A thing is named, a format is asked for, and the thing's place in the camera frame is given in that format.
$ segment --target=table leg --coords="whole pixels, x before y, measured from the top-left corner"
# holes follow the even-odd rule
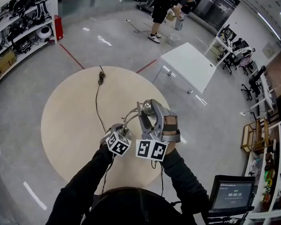
[[[226,53],[226,55],[216,64],[216,67],[218,66],[218,65],[220,65],[226,58],[227,58],[227,56],[230,54],[230,52],[228,51],[227,53]]]
[[[159,73],[161,72],[162,68],[163,68],[163,66],[161,66],[161,68],[159,69],[157,75],[155,76],[155,78],[154,78],[153,81],[152,81],[152,84],[154,83],[154,81],[155,81],[156,78],[158,77],[158,75],[159,75]]]
[[[257,107],[259,104],[263,103],[266,100],[266,98],[260,100],[258,103],[254,104],[252,107],[250,107],[250,110],[252,110],[253,108]]]
[[[212,41],[212,43],[209,45],[208,49],[206,50],[206,52],[204,52],[204,56],[206,56],[206,54],[208,53],[208,51],[211,49],[211,47],[215,44],[216,40],[214,39]]]

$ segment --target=digital timer display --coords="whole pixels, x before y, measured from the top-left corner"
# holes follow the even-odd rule
[[[247,206],[251,187],[251,183],[221,182],[213,209],[229,209]]]

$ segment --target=black strap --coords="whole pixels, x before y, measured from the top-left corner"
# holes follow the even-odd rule
[[[50,13],[49,13],[48,10],[47,10],[47,6],[46,6],[46,2],[45,2],[45,1],[42,1],[42,2],[41,2],[41,7],[42,7],[43,12],[44,12],[47,16],[49,16]]]
[[[39,21],[41,19],[42,16],[42,9],[41,9],[41,5],[38,3],[37,4],[37,20]]]
[[[178,124],[164,124],[163,131],[164,132],[174,132],[178,130]]]

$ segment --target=shorts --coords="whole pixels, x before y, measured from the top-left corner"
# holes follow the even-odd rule
[[[152,14],[154,23],[163,23],[165,17],[168,14],[168,10],[172,7],[171,0],[157,0],[154,4],[154,10]]]

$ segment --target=concrete floor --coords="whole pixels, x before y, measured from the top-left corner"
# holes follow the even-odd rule
[[[173,49],[162,37],[161,44],[148,40],[148,32],[135,34],[131,23],[140,30],[150,30],[149,14],[137,9],[110,13],[104,16],[72,22],[64,27],[62,44],[85,68],[117,66],[134,72],[160,55]],[[182,31],[173,24],[161,25],[161,33],[175,32],[181,37],[177,45],[189,42],[199,51],[207,49],[213,37],[190,19]],[[97,36],[103,37],[108,46]],[[215,57],[208,55],[214,63]],[[159,69],[158,62],[140,72],[152,81]],[[45,224],[56,196],[66,182],[51,166],[44,152],[40,125],[44,105],[53,90],[81,67],[60,45],[47,45],[18,65],[0,82],[0,197],[10,202],[0,203],[0,212],[19,224]],[[203,95],[204,106],[196,93],[188,95],[188,87],[178,77],[168,77],[163,70],[154,85],[161,91],[171,109],[178,114],[179,128],[186,144],[177,145],[186,164],[210,193],[214,176],[242,175],[246,155],[240,150],[243,126],[250,118],[239,115],[249,110],[251,103],[240,91],[248,79],[240,70],[230,75],[219,67]],[[38,198],[47,206],[43,210],[23,185],[27,182]],[[161,192],[157,177],[148,187]],[[164,176],[164,196],[176,201],[170,179]]]

